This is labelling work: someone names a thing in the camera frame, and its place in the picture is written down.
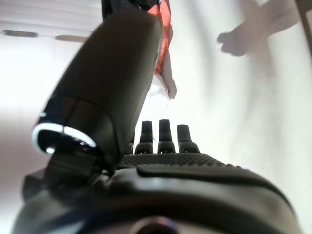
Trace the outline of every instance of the white surface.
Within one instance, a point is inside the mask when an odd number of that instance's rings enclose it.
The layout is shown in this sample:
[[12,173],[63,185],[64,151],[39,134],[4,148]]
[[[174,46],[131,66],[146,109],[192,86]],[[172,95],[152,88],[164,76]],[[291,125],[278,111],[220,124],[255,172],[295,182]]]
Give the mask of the white surface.
[[[9,14],[14,11],[13,6],[5,13],[3,9],[5,4],[8,7],[13,2],[17,0],[0,0],[0,15],[5,15],[7,20],[17,19]],[[48,1],[21,2],[38,7]],[[73,2],[49,1],[49,7],[65,12],[73,9],[78,15],[87,9],[93,11],[92,0],[77,0],[77,7],[72,6]],[[300,23],[267,37],[267,32],[274,31],[285,17],[271,24],[257,4],[252,0],[171,0],[174,37],[170,53],[178,94],[162,117],[170,118],[175,139],[176,125],[188,124],[201,152],[252,169],[273,181],[286,193],[305,233],[310,234],[312,61]],[[239,38],[253,38],[261,32],[261,40],[251,43],[245,56],[222,52],[218,35],[232,31],[247,13],[249,23]],[[51,34],[68,31],[85,36],[100,20],[99,9],[96,14],[96,19],[90,18],[90,23],[86,20],[81,27],[65,17],[47,21],[51,28],[25,24],[29,21],[23,18],[3,21],[1,25],[6,29],[32,26],[46,33],[52,31]],[[296,22],[299,20],[296,17],[295,10],[288,19]],[[63,20],[69,29],[62,27]],[[79,47],[78,43],[60,42],[51,37],[0,36],[0,230],[3,234],[9,232],[22,205],[23,177],[46,165],[48,159],[31,144],[31,129]]]

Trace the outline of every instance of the red object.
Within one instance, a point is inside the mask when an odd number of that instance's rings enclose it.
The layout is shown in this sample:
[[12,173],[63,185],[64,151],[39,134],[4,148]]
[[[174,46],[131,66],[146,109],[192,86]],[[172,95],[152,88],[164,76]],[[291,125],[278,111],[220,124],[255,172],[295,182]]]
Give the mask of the red object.
[[157,67],[155,70],[156,74],[161,73],[161,66],[164,59],[164,55],[168,52],[169,48],[169,29],[170,29],[170,22],[171,22],[171,12],[169,8],[168,0],[162,0],[160,5],[155,5],[151,9],[148,10],[148,13],[159,16],[162,24],[164,26],[164,35],[161,45],[161,52],[158,59]]

